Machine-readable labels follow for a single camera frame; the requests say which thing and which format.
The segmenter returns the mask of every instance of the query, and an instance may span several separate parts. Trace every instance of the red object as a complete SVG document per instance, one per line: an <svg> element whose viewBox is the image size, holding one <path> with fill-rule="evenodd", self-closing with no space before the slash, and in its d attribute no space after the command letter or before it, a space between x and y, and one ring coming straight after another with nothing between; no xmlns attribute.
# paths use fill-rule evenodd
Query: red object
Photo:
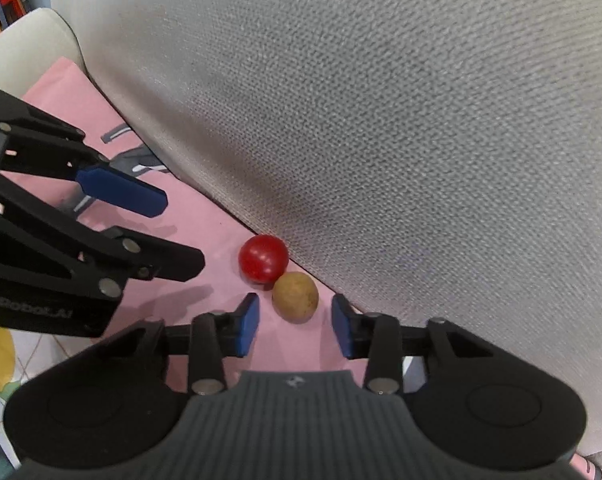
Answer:
<svg viewBox="0 0 602 480"><path fill-rule="evenodd" d="M239 267L251 282L274 283L286 272L290 261L283 240L272 235L256 235L239 251Z"/></svg>

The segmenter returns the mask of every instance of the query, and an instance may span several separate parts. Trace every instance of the gray ribbed surface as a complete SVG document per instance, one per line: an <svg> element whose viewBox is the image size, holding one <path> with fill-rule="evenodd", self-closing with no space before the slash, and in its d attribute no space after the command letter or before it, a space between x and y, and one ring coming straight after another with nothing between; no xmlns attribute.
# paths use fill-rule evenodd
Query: gray ribbed surface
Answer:
<svg viewBox="0 0 602 480"><path fill-rule="evenodd" d="M172 171L354 304L583 396L602 450L602 0L53 0Z"/></svg>
<svg viewBox="0 0 602 480"><path fill-rule="evenodd" d="M288 382L299 384L293 388ZM401 399L349 372L244 372L238 386L190 400L173 432L142 458L97 472L26 462L12 480L577 480L567 463L489 472L432 446Z"/></svg>

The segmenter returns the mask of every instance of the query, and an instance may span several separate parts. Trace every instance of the gray gripper base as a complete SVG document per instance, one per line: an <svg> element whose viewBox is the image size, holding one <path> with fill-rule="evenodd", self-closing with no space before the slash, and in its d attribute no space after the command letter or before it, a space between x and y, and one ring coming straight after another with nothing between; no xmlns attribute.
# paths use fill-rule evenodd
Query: gray gripper base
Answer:
<svg viewBox="0 0 602 480"><path fill-rule="evenodd" d="M427 440L401 399L351 373L244 372L236 387L193 397L172 432L129 462L98 470L26 461L12 480L579 480L567 464L501 473Z"/></svg>

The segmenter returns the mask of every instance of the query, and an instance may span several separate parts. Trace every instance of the blue fingertip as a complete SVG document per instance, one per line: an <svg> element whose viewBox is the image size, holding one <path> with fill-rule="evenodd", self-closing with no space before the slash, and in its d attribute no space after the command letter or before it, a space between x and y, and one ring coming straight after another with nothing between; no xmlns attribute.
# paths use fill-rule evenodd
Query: blue fingertip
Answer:
<svg viewBox="0 0 602 480"><path fill-rule="evenodd" d="M350 320L341 310L336 296L332 298L332 330L337 337L343 357L350 359L353 354Z"/></svg>
<svg viewBox="0 0 602 480"><path fill-rule="evenodd" d="M250 352L250 346L252 346L252 341L254 341L254 336L257 333L259 319L260 307L258 296L255 295L245 316L241 318L241 331L238 338L236 338L237 357L245 357Z"/></svg>
<svg viewBox="0 0 602 480"><path fill-rule="evenodd" d="M168 206L164 190L113 168L94 166L78 170L76 182L86 195L148 218L160 215Z"/></svg>

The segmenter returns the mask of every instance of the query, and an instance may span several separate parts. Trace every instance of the gray woven fabric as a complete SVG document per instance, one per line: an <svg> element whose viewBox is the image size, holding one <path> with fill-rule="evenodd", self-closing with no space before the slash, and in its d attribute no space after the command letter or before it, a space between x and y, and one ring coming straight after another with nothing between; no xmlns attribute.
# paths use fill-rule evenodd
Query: gray woven fabric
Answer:
<svg viewBox="0 0 602 480"><path fill-rule="evenodd" d="M172 171L363 308L584 397L602 450L602 0L52 0Z"/></svg>

